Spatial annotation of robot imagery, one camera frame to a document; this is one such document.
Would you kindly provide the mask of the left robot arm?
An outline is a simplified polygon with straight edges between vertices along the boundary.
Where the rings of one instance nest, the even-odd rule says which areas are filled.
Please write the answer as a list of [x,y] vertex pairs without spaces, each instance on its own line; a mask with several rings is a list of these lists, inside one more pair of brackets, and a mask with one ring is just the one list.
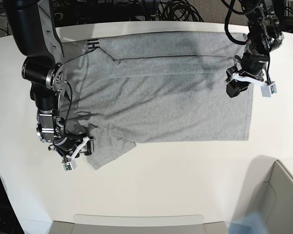
[[[230,98],[247,90],[250,84],[261,88],[263,97],[271,97],[277,92],[276,84],[269,75],[270,53],[278,49],[284,39],[275,0],[242,0],[241,11],[234,9],[235,2],[222,2],[228,9],[225,18],[225,33],[228,39],[243,45],[242,57],[234,57],[234,65],[226,70],[226,92]],[[235,39],[229,32],[229,20],[232,14],[248,19],[249,33],[244,41]]]

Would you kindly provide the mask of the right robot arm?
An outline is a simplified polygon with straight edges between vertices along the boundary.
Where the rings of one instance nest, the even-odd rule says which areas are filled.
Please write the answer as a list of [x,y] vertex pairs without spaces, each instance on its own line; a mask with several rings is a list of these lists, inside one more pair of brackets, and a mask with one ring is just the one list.
[[60,115],[62,99],[72,101],[66,81],[63,46],[55,29],[52,1],[4,0],[2,2],[15,43],[26,59],[21,75],[31,82],[30,97],[37,111],[37,135],[64,159],[93,152],[92,138],[67,130],[68,117]]

